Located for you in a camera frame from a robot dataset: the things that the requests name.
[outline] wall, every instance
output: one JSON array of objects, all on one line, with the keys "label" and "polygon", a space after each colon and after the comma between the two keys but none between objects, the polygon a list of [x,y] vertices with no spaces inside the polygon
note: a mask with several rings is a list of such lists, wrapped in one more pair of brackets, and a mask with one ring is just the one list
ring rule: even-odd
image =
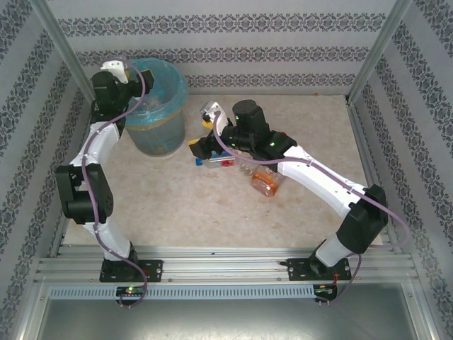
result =
[{"label": "wall", "polygon": [[54,171],[79,150],[88,105],[24,0],[0,1],[0,339],[8,339],[61,217]]},{"label": "wall", "polygon": [[453,339],[452,31],[452,0],[414,1],[355,103],[441,339]]},{"label": "wall", "polygon": [[106,57],[153,56],[203,94],[346,94],[393,3],[49,0],[89,76]]}]

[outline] blue trash bin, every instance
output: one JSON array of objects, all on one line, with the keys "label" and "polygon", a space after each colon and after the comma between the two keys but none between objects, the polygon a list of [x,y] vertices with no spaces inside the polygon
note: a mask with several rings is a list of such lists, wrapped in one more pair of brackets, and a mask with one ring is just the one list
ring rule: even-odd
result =
[{"label": "blue trash bin", "polygon": [[172,64],[155,58],[130,60],[140,71],[150,69],[153,89],[126,118],[126,129],[141,152],[161,157],[176,151],[185,137],[183,105],[188,96],[184,76]]}]

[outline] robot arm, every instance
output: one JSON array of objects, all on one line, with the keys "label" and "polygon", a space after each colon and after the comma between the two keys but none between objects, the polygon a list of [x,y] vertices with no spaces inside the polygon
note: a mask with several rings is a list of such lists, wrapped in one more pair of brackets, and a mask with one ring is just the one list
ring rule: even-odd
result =
[{"label": "robot arm", "polygon": [[[108,249],[137,263],[138,258],[133,246],[122,235],[111,217],[113,195],[103,172],[103,166],[108,160],[110,151],[121,138],[125,128],[125,118],[103,126],[127,110],[130,99],[141,94],[142,85],[140,81],[130,81],[127,78],[122,62],[106,62],[102,69],[104,71],[96,73],[91,79],[96,99],[91,105],[89,136],[77,156],[69,165],[59,166],[55,176],[64,215],[73,219],[75,223],[83,225],[95,236],[93,207],[88,191],[83,187],[81,164],[88,141],[94,134],[98,135],[85,154],[86,171],[98,206],[99,225],[96,232]],[[147,86],[145,93],[149,93],[154,84],[153,76],[149,70],[141,73]],[[112,274],[111,277],[121,278],[123,281],[130,281],[136,275],[133,267],[124,264],[104,248],[103,252],[101,279],[103,273],[107,272]]]},{"label": "robot arm", "polygon": [[[269,161],[288,157],[307,160],[308,164],[284,161],[271,164],[269,167],[306,186],[344,218],[339,230],[320,244],[310,256],[312,271],[319,277],[326,272],[327,268],[335,266],[350,253],[363,254],[387,224],[387,214],[344,189],[339,183],[311,165],[317,164],[337,180],[347,184],[349,188],[386,205],[383,189],[376,185],[365,188],[347,180],[315,160],[285,133],[271,131],[265,121],[263,110],[254,101],[238,102],[234,105],[233,112],[236,126],[233,126],[218,103],[209,102],[201,110],[205,124],[213,123],[216,115],[219,116],[216,129],[224,144],[233,149],[248,152],[256,160]],[[213,151],[217,153],[222,151],[212,131],[207,137],[192,144],[190,148],[192,153],[201,159],[209,159]]]}]

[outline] ventilated metal strip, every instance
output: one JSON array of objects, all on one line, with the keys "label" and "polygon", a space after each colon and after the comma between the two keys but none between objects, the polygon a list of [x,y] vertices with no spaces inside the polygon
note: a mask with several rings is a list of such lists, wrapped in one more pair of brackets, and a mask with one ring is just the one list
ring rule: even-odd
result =
[{"label": "ventilated metal strip", "polygon": [[[52,300],[112,300],[115,286],[52,287]],[[250,300],[315,298],[313,285],[172,286],[148,288],[147,300]]]}]

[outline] beige floor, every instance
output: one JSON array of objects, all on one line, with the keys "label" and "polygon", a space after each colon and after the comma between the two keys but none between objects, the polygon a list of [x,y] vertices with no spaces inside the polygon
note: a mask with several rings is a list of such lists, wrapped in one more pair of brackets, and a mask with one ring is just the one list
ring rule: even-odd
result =
[{"label": "beige floor", "polygon": [[[365,184],[342,96],[190,96],[186,141],[166,159],[145,156],[125,133],[104,169],[115,197],[114,218],[136,245],[169,247],[309,247],[342,220],[320,198],[286,178],[273,198],[250,185],[237,167],[196,167],[187,141],[206,135],[199,109],[216,100],[231,114],[245,98],[260,105],[270,126],[284,131],[339,174]],[[95,244],[70,224],[66,244]]]}]

